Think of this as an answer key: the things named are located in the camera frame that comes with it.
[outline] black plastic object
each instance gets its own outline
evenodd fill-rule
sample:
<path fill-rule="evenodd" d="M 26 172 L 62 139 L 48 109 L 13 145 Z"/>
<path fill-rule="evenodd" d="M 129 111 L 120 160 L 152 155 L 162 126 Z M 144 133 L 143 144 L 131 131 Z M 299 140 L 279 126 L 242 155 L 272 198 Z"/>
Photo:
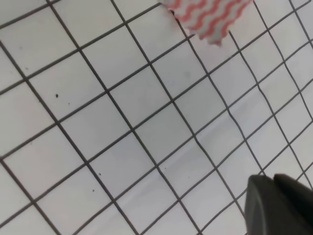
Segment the black plastic object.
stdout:
<path fill-rule="evenodd" d="M 287 175 L 250 176 L 248 235 L 313 235 L 313 192 Z"/>

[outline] white tile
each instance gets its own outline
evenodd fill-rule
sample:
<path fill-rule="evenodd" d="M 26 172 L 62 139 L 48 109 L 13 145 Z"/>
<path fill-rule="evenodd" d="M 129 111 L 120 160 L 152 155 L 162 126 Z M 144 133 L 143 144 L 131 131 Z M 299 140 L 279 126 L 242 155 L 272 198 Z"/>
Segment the white tile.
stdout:
<path fill-rule="evenodd" d="M 287 66 L 299 88 L 313 79 L 313 49 L 310 44 L 299 50 L 287 61 Z"/>
<path fill-rule="evenodd" d="M 29 203 L 28 198 L 0 165 L 0 223 Z"/>
<path fill-rule="evenodd" d="M 73 234 L 110 202 L 87 167 L 84 167 L 38 202 L 61 234 Z"/>
<path fill-rule="evenodd" d="M 158 3 L 157 0 L 115 0 L 114 2 L 126 20 Z"/>
<path fill-rule="evenodd" d="M 273 117 L 248 139 L 248 143 L 262 167 L 287 145 Z"/>
<path fill-rule="evenodd" d="M 175 200 L 170 188 L 155 170 L 117 202 L 137 231 L 141 233 Z"/>
<path fill-rule="evenodd" d="M 299 95 L 276 116 L 289 141 L 295 138 L 311 121 Z"/>
<path fill-rule="evenodd" d="M 129 26 L 150 60 L 185 38 L 174 16 L 160 6 L 132 21 Z"/>
<path fill-rule="evenodd" d="M 294 179 L 302 173 L 301 168 L 290 148 L 287 148 L 278 156 L 265 170 L 268 177 L 274 177 L 275 174 L 286 174 Z"/>
<path fill-rule="evenodd" d="M 302 167 L 306 169 L 312 162 L 313 156 L 313 126 L 310 125 L 291 145 Z"/>
<path fill-rule="evenodd" d="M 108 0 L 65 0 L 53 6 L 80 46 L 122 23 Z"/>
<path fill-rule="evenodd" d="M 206 40 L 200 40 L 197 36 L 190 41 L 208 72 L 237 51 L 236 45 L 229 35 L 223 38 L 222 47 L 208 45 Z"/>
<path fill-rule="evenodd" d="M 219 167 L 230 190 L 235 197 L 247 187 L 250 175 L 258 174 L 260 168 L 244 143 Z"/>
<path fill-rule="evenodd" d="M 33 198 L 83 164 L 58 127 L 27 144 L 5 162 Z"/>
<path fill-rule="evenodd" d="M 246 204 L 246 193 L 244 195 L 242 195 L 237 202 L 239 203 L 241 209 L 243 210 L 243 212 L 245 212 L 245 204 Z"/>
<path fill-rule="evenodd" d="M 252 39 L 263 33 L 266 28 L 253 4 L 248 5 L 241 17 L 230 27 L 239 47 L 245 46 Z"/>
<path fill-rule="evenodd" d="M 203 231 L 203 235 L 244 235 L 245 233 L 245 219 L 235 203 L 221 213 Z"/>
<path fill-rule="evenodd" d="M 302 92 L 305 103 L 311 114 L 313 114 L 313 83 L 310 83 Z"/>
<path fill-rule="evenodd" d="M 239 129 L 227 112 L 208 125 L 197 137 L 216 165 L 243 141 Z"/>
<path fill-rule="evenodd" d="M 157 163 L 191 137 L 191 132 L 172 104 L 136 132 Z"/>
<path fill-rule="evenodd" d="M 107 95 L 71 116 L 62 125 L 87 159 L 129 130 Z"/>
<path fill-rule="evenodd" d="M 0 155 L 53 123 L 25 83 L 1 95 L 0 113 Z"/>
<path fill-rule="evenodd" d="M 211 78 L 228 105 L 255 85 L 249 68 L 239 54 L 212 73 Z"/>
<path fill-rule="evenodd" d="M 225 109 L 208 78 L 180 97 L 176 104 L 195 132 Z"/>
<path fill-rule="evenodd" d="M 4 54 L 4 51 L 0 48 L 0 91 L 8 86 L 20 81 L 22 77 L 14 68 L 9 58 Z"/>
<path fill-rule="evenodd" d="M 129 134 L 94 160 L 91 166 L 116 197 L 154 165 L 136 137 Z"/>
<path fill-rule="evenodd" d="M 126 220 L 114 205 L 92 220 L 78 235 L 134 235 Z"/>
<path fill-rule="evenodd" d="M 300 179 L 298 180 L 298 182 L 301 183 L 301 184 L 303 184 L 303 185 L 306 186 L 307 188 L 311 189 L 311 186 L 310 186 L 310 184 L 309 184 L 307 178 L 305 178 L 304 175 L 302 175 L 302 176 L 300 177 Z"/>
<path fill-rule="evenodd" d="M 288 16 L 270 32 L 285 58 L 308 41 L 295 14 Z"/>
<path fill-rule="evenodd" d="M 289 1 L 256 0 L 255 1 L 268 27 L 292 11 Z"/>
<path fill-rule="evenodd" d="M 170 101 L 150 67 L 111 91 L 132 126 L 136 126 Z"/>
<path fill-rule="evenodd" d="M 301 22 L 305 27 L 305 30 L 307 31 L 310 39 L 313 38 L 312 11 L 313 11 L 313 2 L 308 3 L 306 6 L 302 7 L 297 11 L 301 19 Z"/>
<path fill-rule="evenodd" d="M 258 88 L 254 88 L 230 108 L 245 136 L 250 135 L 270 116 L 271 112 Z"/>
<path fill-rule="evenodd" d="M 282 58 L 268 33 L 244 49 L 243 55 L 258 81 L 282 62 Z"/>
<path fill-rule="evenodd" d="M 195 235 L 196 228 L 191 223 L 185 211 L 178 203 L 169 212 L 167 212 L 146 235 L 160 234 L 179 234 L 179 235 Z"/>
<path fill-rule="evenodd" d="M 147 63 L 126 27 L 85 48 L 84 53 L 108 88 Z"/>
<path fill-rule="evenodd" d="M 100 83 L 77 53 L 30 80 L 56 118 L 62 118 L 101 92 Z"/>
<path fill-rule="evenodd" d="M 176 193 L 182 196 L 195 183 L 213 170 L 198 144 L 191 140 L 160 165 Z"/>
<path fill-rule="evenodd" d="M 45 3 L 45 0 L 2 0 L 0 3 L 0 25 L 24 15 Z"/>
<path fill-rule="evenodd" d="M 201 182 L 182 200 L 200 228 L 231 201 L 229 192 L 216 172 Z"/>
<path fill-rule="evenodd" d="M 286 104 L 298 92 L 284 65 L 268 76 L 260 84 L 260 88 L 274 112 Z"/>
<path fill-rule="evenodd" d="M 75 49 L 49 8 L 1 29 L 0 40 L 26 75 Z"/>
<path fill-rule="evenodd" d="M 205 75 L 188 42 L 157 60 L 153 66 L 172 97 L 179 95 Z"/>
<path fill-rule="evenodd" d="M 30 207 L 0 229 L 0 235 L 55 235 L 35 207 Z"/>

